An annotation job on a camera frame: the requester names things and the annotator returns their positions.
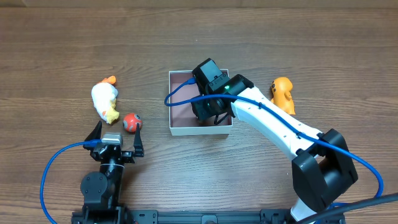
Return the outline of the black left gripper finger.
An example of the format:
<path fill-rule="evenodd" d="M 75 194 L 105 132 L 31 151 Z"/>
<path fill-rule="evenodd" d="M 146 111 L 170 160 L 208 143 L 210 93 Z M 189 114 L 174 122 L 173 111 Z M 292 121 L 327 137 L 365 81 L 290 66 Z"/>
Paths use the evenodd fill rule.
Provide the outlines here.
<path fill-rule="evenodd" d="M 85 138 L 85 142 L 88 142 L 88 144 L 84 144 L 83 148 L 94 149 L 98 141 L 101 139 L 101 131 L 102 131 L 102 122 L 98 121 L 92 132 L 89 133 L 89 135 Z"/>
<path fill-rule="evenodd" d="M 142 139 L 141 139 L 141 135 L 140 135 L 140 124 L 137 123 L 136 124 L 136 132 L 134 135 L 134 157 L 144 157 L 144 147 L 143 147 L 143 143 L 142 143 Z"/>

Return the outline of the red and grey ball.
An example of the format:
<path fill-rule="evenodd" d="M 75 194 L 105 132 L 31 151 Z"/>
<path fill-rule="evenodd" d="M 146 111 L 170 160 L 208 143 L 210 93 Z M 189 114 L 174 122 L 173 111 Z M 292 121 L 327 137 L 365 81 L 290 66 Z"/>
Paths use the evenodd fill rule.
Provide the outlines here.
<path fill-rule="evenodd" d="M 129 113 L 123 119 L 123 128 L 129 133 L 135 133 L 142 128 L 142 120 L 138 114 Z"/>

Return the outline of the white and yellow chick plush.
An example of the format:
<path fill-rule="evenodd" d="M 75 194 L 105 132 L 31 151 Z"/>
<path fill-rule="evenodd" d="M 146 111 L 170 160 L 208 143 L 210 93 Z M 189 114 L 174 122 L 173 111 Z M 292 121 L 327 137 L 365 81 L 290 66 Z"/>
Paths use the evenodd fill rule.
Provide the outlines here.
<path fill-rule="evenodd" d="M 115 83 L 116 77 L 112 75 L 95 84 L 91 89 L 93 105 L 100 118 L 107 124 L 112 124 L 119 118 L 119 112 L 115 110 L 118 96 L 118 90 L 114 87 Z"/>

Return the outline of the orange dog figurine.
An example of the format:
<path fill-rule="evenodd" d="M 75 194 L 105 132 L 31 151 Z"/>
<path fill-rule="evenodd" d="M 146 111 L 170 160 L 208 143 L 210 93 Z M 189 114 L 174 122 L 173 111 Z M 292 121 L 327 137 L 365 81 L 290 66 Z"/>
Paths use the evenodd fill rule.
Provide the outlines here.
<path fill-rule="evenodd" d="M 287 77 L 276 78 L 271 85 L 273 94 L 271 102 L 287 114 L 295 115 L 295 105 L 291 95 L 292 90 L 293 84 Z"/>

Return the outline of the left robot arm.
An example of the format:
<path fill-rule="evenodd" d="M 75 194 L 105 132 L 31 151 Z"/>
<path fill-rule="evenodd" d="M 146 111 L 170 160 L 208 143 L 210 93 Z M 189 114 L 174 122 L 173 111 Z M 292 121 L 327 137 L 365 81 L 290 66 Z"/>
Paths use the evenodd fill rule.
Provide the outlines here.
<path fill-rule="evenodd" d="M 135 157 L 144 157 L 140 127 L 133 132 L 133 151 L 123 150 L 121 133 L 101 134 L 99 121 L 85 139 L 83 148 L 100 163 L 99 170 L 82 178 L 80 190 L 84 196 L 81 212 L 73 212 L 72 224 L 125 224 L 135 223 L 127 206 L 119 203 L 125 164 L 133 164 Z"/>

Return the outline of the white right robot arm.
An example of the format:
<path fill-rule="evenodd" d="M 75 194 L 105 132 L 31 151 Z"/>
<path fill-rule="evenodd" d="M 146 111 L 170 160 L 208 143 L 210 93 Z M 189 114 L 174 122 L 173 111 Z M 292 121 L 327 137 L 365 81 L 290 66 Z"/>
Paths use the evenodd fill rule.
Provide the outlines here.
<path fill-rule="evenodd" d="M 290 214 L 296 221 L 326 210 L 357 180 L 358 173 L 344 137 L 331 129 L 326 133 L 294 118 L 292 82 L 286 77 L 271 84 L 272 99 L 242 75 L 230 78 L 222 72 L 193 73 L 199 96 L 192 109 L 199 120 L 227 114 L 256 128 L 292 163 L 298 196 Z"/>

